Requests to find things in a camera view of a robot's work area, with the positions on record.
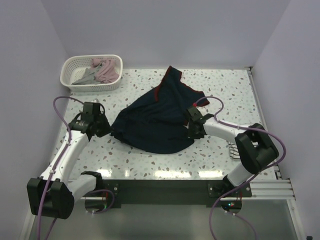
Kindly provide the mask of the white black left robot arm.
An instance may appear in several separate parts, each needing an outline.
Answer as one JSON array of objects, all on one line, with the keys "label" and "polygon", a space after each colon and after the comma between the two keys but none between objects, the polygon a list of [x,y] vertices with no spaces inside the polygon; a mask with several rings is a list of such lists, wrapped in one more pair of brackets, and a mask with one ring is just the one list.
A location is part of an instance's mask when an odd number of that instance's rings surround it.
[{"label": "white black left robot arm", "polygon": [[26,186],[31,213],[57,219],[67,219],[75,203],[90,193],[99,196],[104,190],[101,173],[84,171],[69,182],[71,172],[92,137],[104,137],[111,132],[105,108],[99,102],[84,102],[82,112],[67,125],[67,133],[57,155],[47,169]]}]

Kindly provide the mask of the navy maroon tank top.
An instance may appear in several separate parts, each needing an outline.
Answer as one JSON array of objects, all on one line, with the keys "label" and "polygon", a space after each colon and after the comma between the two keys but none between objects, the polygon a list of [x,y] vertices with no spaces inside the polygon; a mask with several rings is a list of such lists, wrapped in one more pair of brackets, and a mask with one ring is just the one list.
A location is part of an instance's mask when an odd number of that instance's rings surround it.
[{"label": "navy maroon tank top", "polygon": [[153,153],[174,154],[195,141],[188,137],[186,110],[196,101],[209,105],[202,91],[182,83],[182,72],[169,66],[160,84],[117,115],[111,136],[131,147]]}]

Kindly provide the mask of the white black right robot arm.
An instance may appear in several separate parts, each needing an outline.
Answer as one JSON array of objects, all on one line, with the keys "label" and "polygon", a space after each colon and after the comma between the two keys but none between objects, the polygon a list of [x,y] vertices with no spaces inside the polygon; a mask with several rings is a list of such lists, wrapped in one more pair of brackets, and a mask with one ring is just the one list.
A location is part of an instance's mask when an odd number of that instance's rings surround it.
[{"label": "white black right robot arm", "polygon": [[213,114],[202,115],[195,106],[188,108],[185,115],[189,138],[202,139],[204,136],[214,136],[236,146],[240,163],[223,178],[217,189],[219,195],[235,196],[247,179],[260,173],[279,157],[278,149],[259,123],[250,126],[235,125],[220,121]]}]

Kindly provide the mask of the black white striped tank top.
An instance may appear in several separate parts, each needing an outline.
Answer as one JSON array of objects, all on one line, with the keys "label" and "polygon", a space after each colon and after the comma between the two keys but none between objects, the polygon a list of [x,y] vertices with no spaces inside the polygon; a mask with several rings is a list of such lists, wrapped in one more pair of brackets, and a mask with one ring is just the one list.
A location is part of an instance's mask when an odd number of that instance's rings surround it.
[{"label": "black white striped tank top", "polygon": [[237,145],[233,144],[233,143],[231,143],[229,141],[227,143],[228,143],[229,157],[232,160],[240,160],[241,158],[240,158],[240,154],[239,154]]}]

